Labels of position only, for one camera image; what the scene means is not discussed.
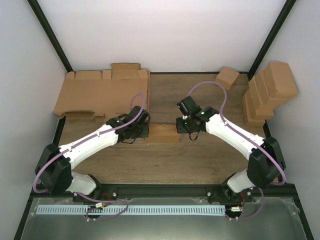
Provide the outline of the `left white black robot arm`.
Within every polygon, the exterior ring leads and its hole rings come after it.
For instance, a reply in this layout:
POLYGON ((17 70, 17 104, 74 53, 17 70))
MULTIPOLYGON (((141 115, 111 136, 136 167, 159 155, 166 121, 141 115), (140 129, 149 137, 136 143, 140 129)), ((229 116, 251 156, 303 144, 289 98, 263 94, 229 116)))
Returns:
POLYGON ((74 172, 74 168, 104 148, 128 143, 149 135, 150 114, 136 105, 128 114, 109 119, 96 131, 69 144, 47 145, 35 168, 35 183, 41 182, 51 195, 77 192, 91 202, 102 196, 98 180, 90 174, 74 172))

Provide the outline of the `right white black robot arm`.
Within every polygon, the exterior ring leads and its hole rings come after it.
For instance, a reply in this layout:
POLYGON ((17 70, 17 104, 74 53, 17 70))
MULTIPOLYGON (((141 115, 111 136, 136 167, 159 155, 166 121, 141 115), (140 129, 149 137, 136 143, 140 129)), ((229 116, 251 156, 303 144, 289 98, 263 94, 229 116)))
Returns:
POLYGON ((229 176, 221 185, 223 198, 236 200, 243 190, 267 188, 278 176, 284 176, 286 164, 279 142, 252 134, 227 119, 218 110, 201 108, 191 96, 177 103, 182 117, 176 119, 179 134, 205 132, 216 136, 239 151, 248 161, 247 169, 229 176))

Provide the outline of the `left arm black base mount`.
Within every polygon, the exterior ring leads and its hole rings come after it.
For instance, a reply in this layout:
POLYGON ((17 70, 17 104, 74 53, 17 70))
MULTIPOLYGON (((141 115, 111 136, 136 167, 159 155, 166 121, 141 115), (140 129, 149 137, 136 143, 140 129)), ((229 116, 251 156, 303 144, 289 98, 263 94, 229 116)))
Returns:
MULTIPOLYGON (((91 194, 87 197, 94 200, 102 201, 113 201, 116 200, 118 194, 118 188, 113 184, 101 184, 98 185, 91 194)), ((85 203, 85 204, 95 204, 96 202, 88 200, 82 196, 73 196, 72 198, 74 203, 85 203)))

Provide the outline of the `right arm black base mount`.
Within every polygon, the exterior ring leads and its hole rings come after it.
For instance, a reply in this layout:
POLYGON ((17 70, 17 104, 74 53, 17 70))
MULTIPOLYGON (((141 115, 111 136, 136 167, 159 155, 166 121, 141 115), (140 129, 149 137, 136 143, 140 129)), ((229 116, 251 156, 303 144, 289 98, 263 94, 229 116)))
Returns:
POLYGON ((241 203, 243 198, 240 193, 233 192, 230 187, 227 185, 227 181, 233 177, 235 173, 230 175, 227 179, 223 181, 221 184, 212 184, 205 187, 207 201, 212 203, 241 203))

